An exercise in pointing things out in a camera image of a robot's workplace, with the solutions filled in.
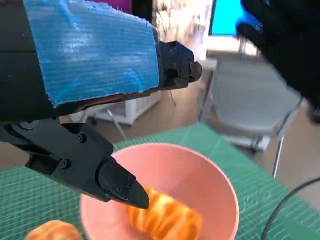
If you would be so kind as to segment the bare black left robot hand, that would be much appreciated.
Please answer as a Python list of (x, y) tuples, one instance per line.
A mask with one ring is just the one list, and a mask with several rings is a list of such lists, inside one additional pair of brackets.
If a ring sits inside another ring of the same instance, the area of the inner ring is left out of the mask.
[(0, 140), (28, 154), (27, 168), (103, 202), (149, 206), (113, 145), (60, 116), (186, 88), (201, 75), (190, 49), (106, 3), (0, 3)]

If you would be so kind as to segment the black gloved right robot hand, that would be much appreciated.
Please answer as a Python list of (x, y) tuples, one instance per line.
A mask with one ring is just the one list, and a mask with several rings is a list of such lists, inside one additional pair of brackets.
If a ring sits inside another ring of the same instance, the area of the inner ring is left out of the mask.
[(238, 35), (250, 40), (309, 102), (308, 116), (320, 122), (320, 2), (318, 0), (243, 0), (261, 24), (240, 22)]

